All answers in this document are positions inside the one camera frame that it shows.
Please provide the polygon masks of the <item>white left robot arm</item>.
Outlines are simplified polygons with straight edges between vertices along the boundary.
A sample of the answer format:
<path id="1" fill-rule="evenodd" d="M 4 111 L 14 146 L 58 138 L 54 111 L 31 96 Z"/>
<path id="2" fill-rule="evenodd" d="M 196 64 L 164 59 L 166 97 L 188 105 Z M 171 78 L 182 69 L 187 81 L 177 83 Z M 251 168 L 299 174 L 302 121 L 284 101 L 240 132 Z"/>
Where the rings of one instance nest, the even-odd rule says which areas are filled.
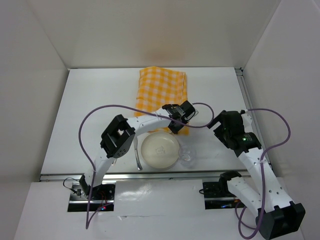
<path id="1" fill-rule="evenodd" d="M 102 132 L 99 155 L 92 160 L 82 143 L 82 128 L 91 114 L 103 108 L 124 108 L 142 113 L 142 115 L 131 118 L 125 118 L 121 114 L 116 115 Z M 92 169 L 83 174 L 79 180 L 81 194 L 88 200 L 97 197 L 104 175 L 112 163 L 127 154 L 132 144 L 137 144 L 139 135 L 160 128 L 169 128 L 173 134 L 178 134 L 196 114 L 198 111 L 187 100 L 180 105 L 165 104 L 154 112 L 117 104 L 100 106 L 89 112 L 82 120 L 78 130 L 80 148 L 92 165 Z"/>

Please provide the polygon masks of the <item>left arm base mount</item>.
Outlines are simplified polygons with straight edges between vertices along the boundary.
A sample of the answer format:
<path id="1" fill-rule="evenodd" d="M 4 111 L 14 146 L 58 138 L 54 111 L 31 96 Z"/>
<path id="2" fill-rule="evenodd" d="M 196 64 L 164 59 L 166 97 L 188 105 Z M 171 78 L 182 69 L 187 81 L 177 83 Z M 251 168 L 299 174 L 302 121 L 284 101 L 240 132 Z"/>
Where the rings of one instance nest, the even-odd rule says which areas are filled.
<path id="1" fill-rule="evenodd" d="M 67 211 L 70 213 L 86 212 L 88 196 L 84 193 L 81 186 L 78 183 L 73 182 L 69 189 L 72 190 L 69 195 Z M 115 189 L 116 183 L 110 182 L 103 184 L 96 193 L 93 192 L 90 199 L 89 211 L 95 212 L 99 209 L 100 212 L 113 212 Z"/>

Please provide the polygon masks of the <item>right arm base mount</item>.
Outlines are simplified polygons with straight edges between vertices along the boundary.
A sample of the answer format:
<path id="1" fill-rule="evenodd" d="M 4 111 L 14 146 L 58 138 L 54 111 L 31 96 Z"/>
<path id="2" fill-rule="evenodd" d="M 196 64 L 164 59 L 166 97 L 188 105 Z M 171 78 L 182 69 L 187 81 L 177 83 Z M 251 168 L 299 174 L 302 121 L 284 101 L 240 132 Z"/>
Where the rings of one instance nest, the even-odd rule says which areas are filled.
<path id="1" fill-rule="evenodd" d="M 235 195 L 224 191 L 218 181 L 204 181 L 198 192 L 204 197 L 206 210 L 234 209 L 237 204 L 239 208 L 244 207 Z"/>

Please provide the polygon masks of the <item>yellow white checkered cloth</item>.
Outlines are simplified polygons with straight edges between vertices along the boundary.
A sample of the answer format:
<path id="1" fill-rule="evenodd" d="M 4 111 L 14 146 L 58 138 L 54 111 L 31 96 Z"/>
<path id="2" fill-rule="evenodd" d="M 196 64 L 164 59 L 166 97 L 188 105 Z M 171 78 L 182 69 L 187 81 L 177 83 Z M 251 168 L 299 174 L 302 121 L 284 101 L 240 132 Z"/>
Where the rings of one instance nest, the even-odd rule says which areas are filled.
<path id="1" fill-rule="evenodd" d="M 188 100 L 185 72 L 150 66 L 139 71 L 135 108 L 152 113 L 166 104 Z"/>

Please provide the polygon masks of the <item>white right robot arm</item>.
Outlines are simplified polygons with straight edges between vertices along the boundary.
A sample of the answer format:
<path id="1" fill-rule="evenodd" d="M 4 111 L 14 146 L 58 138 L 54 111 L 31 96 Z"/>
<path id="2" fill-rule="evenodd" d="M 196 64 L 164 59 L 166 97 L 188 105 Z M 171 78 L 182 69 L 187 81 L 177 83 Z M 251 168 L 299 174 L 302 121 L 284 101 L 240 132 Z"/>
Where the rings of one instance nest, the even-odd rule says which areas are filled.
<path id="1" fill-rule="evenodd" d="M 212 128 L 219 124 L 214 135 L 234 151 L 256 186 L 253 189 L 239 172 L 231 170 L 220 175 L 218 190 L 223 196 L 237 197 L 254 215 L 261 236 L 272 240 L 296 232 L 306 210 L 301 203 L 295 203 L 278 182 L 257 136 L 245 131 L 245 123 L 250 121 L 245 110 L 223 110 L 208 126 Z"/>

